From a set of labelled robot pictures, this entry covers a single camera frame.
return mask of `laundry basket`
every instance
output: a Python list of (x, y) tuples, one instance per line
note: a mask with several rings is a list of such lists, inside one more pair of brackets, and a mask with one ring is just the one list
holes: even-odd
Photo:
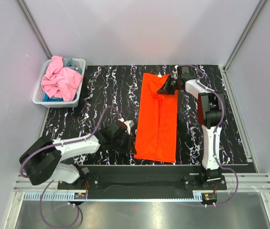
[[(84, 72), (85, 72), (85, 68), (86, 68), (86, 61), (84, 59), (77, 59), (77, 58), (72, 58), (73, 62), (72, 62), (72, 66), (77, 67), (77, 68), (82, 68), (82, 76), (84, 77)], [(34, 96), (33, 96), (33, 103), (35, 104), (41, 104), (45, 107), (77, 107), (78, 105), (78, 100), (79, 100), (79, 96), (81, 94), (81, 89), (82, 89), (82, 83), (83, 80), (81, 81), (77, 91), (76, 91), (76, 99), (74, 101), (70, 101), (70, 102), (44, 102), (44, 96), (45, 96), (45, 92), (43, 90), (43, 88), (41, 87), (41, 80), (43, 78), (43, 76), (45, 75), (47, 68), (49, 66), (49, 64), (52, 62), (52, 60), (48, 60), (44, 63), (44, 66), (40, 72), (40, 76), (39, 76), (39, 80), (34, 92)]]

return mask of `black marble table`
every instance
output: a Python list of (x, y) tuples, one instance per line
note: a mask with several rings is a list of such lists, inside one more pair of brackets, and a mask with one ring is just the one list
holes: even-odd
[[(227, 118), (220, 137), (220, 155), (223, 164), (247, 164), (238, 128), (217, 65), (200, 65), (207, 77), (201, 82), (216, 90), (223, 90)], [(140, 93), (144, 73), (170, 74), (173, 65), (88, 66), (78, 107), (51, 108), (43, 135), (52, 139), (68, 139), (90, 133), (98, 122), (103, 109), (112, 105), (125, 120), (133, 120), (134, 136), (138, 124)], [(203, 131), (196, 118), (196, 99), (178, 93), (177, 143), (175, 165), (199, 164), (203, 153)], [(117, 115), (107, 112), (101, 126), (117, 120)], [(172, 163), (135, 159), (131, 154), (115, 150), (70, 158), (66, 163), (79, 165), (171, 165)]]

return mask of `white wall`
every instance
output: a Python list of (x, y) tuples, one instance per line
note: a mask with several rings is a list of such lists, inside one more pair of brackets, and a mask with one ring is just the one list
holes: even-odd
[(16, 1), (0, 0), (0, 227), (19, 173), (18, 159), (35, 141), (43, 115), (31, 99), (44, 61)]
[(52, 54), (87, 64), (226, 63), (259, 0), (26, 0)]
[(259, 168), (270, 176), (270, 1), (228, 74)]

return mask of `pink towel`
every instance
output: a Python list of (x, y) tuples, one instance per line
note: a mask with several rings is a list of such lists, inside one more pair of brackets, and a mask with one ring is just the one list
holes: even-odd
[(72, 101), (82, 79), (82, 75), (78, 72), (63, 67), (61, 56), (53, 56), (52, 62), (43, 76), (41, 86), (50, 98), (54, 96), (63, 98), (65, 102)]

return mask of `orange pants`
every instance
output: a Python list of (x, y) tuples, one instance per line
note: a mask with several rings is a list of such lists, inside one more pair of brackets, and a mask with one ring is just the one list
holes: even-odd
[(175, 162), (177, 93), (157, 94), (168, 75), (143, 75), (135, 158)]

